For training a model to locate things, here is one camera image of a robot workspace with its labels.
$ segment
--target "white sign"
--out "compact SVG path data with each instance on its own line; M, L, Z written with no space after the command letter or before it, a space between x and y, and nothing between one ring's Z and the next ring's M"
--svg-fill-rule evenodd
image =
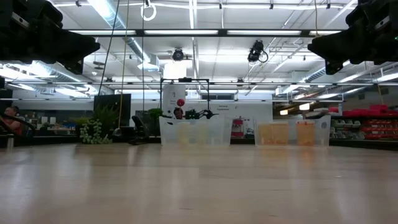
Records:
M168 84L164 86L163 112L165 114L173 113L174 109L178 107L177 100L179 99L185 101L185 85Z

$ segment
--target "transparent container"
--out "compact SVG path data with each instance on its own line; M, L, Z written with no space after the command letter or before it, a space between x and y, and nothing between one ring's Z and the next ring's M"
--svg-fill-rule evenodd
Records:
M159 118L163 146L229 146L232 119L214 116L211 119L178 120Z
M330 115L307 120L254 120L257 146L329 146Z

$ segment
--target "wooden table surface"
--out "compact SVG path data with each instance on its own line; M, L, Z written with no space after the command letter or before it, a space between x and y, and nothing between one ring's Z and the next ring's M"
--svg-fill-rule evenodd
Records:
M70 144L0 152L1 224L397 222L391 151Z

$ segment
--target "black chair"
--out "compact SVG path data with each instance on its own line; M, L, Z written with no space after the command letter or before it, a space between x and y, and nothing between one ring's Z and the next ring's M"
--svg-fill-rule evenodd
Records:
M136 125L134 139L129 141L129 144L133 146L146 144L149 140L149 129L148 127L142 122L142 120L138 116L132 116L132 121Z

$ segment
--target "clear plastic bin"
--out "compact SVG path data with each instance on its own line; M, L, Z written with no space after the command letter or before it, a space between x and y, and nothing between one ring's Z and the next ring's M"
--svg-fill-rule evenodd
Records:
M160 117L159 124L163 146L229 146L231 141L232 119L227 117L187 120Z
M329 146L330 115L308 120L254 120L257 146Z

